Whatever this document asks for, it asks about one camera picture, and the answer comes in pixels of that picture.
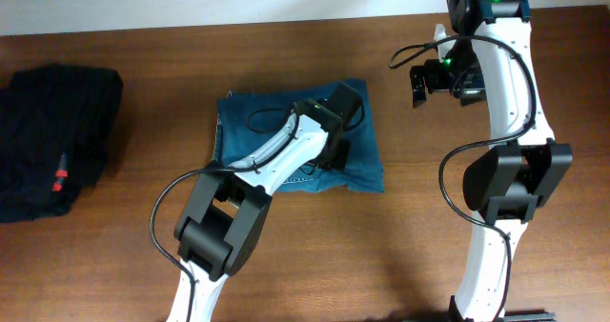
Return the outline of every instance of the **wooden table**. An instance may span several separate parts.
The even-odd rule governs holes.
[[[125,82],[113,156],[95,189],[66,216],[0,226],[0,319],[164,320],[178,270],[151,243],[150,212],[165,185],[211,158],[215,100],[228,90],[284,91],[347,77],[368,81],[386,192],[277,194],[214,320],[358,321],[446,310],[471,227],[443,201],[437,167],[451,148],[488,136],[487,107],[461,108],[435,94],[413,110],[408,68],[387,68],[397,48],[429,40],[436,23],[449,24],[448,16],[0,38],[4,83],[15,70],[49,62],[117,69]],[[520,242],[507,307],[607,320],[608,9],[535,10],[532,24],[540,98],[575,160]],[[458,202],[464,168],[483,152],[449,165]],[[173,252],[173,224],[192,185],[176,188],[157,218]]]

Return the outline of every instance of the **blue cloth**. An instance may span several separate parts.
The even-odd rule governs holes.
[[[373,111],[369,102],[366,82],[348,79],[344,84],[356,89],[364,103],[365,118],[352,131],[343,133],[343,137],[352,143],[347,164],[343,171],[316,170],[313,175],[296,171],[278,191],[320,192],[329,188],[345,185],[351,191],[383,192],[383,167],[379,161],[375,129],[373,126]],[[339,83],[328,84],[317,88],[301,91],[279,92],[271,94],[235,93],[219,99],[218,124],[216,128],[216,143],[214,145],[214,160],[228,166],[233,161],[240,160],[256,151],[274,133],[258,134],[246,128],[246,118],[254,111],[264,108],[288,109],[293,102],[313,98],[320,100],[329,98]],[[252,126],[259,130],[268,130],[282,121],[284,112],[263,112],[255,115]],[[360,112],[352,119],[351,124],[358,121]]]

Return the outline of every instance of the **brown table surface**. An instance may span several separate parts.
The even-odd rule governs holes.
[[[448,16],[0,38],[3,83],[49,62],[117,69],[125,82],[111,163],[94,190],[68,215],[0,226],[0,319],[164,320],[179,273],[151,243],[151,208],[171,180],[211,158],[215,100],[228,90],[347,77],[368,82],[385,193],[276,194],[256,251],[225,285],[213,319],[357,321],[446,310],[471,227],[443,201],[438,163],[451,148],[488,137],[487,107],[435,94],[413,110],[409,69],[387,68],[396,49],[429,40],[436,23]],[[507,308],[608,320],[608,9],[535,10],[532,25],[540,98],[574,164],[520,242]],[[463,171],[483,152],[449,165],[458,202]],[[192,186],[176,188],[157,218],[172,252]]]

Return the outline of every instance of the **folded cloth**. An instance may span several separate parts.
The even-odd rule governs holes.
[[[123,83],[115,70],[50,65],[0,91],[0,222],[68,212],[104,169]]]
[[[342,83],[360,93],[364,103],[364,120],[352,131],[345,131],[343,137],[352,144],[348,154],[345,170],[324,171],[304,167],[296,171],[282,184],[278,191],[326,191],[335,186],[345,185],[351,191],[383,192],[383,167],[379,161],[373,111],[369,102],[366,82],[348,79]],[[219,99],[216,142],[213,159],[228,166],[256,151],[274,134],[260,134],[246,127],[248,116],[266,108],[289,109],[293,102],[312,98],[327,99],[340,83],[333,83],[301,91],[279,92],[271,94],[235,93],[230,91],[227,98]],[[253,116],[251,123],[257,130],[269,130],[281,123],[284,113],[265,112]],[[358,121],[360,112],[354,116],[352,123]]]

